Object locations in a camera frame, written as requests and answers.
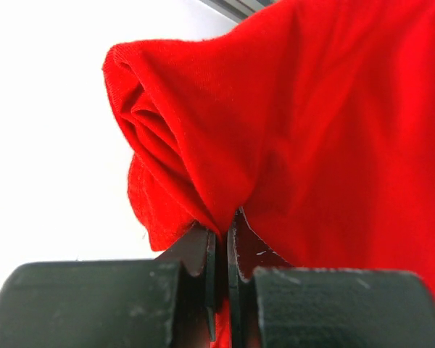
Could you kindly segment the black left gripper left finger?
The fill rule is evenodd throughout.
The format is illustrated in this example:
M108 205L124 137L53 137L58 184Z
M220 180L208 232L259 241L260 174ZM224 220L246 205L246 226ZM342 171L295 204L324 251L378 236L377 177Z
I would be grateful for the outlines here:
M21 265L0 291L0 347L208 347L215 257L193 225L153 260Z

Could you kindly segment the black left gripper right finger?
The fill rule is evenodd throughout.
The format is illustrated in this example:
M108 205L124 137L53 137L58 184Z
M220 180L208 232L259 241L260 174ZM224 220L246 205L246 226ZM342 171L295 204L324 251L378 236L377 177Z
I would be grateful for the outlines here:
M435 301L415 274L294 267L241 210L227 255L233 347L435 347Z

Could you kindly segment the red t shirt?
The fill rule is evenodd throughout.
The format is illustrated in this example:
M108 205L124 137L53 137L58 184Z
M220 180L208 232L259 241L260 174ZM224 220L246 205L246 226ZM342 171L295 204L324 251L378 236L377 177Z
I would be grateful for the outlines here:
M293 265L406 270L435 299L435 1L279 1L102 70L153 250L242 211Z

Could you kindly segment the aluminium frame rail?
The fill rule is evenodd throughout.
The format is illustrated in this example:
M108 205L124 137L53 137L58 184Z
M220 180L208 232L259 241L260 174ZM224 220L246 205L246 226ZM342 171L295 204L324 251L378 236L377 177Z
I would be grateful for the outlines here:
M201 3L235 22L241 22L254 13L274 4L275 0L200 0Z

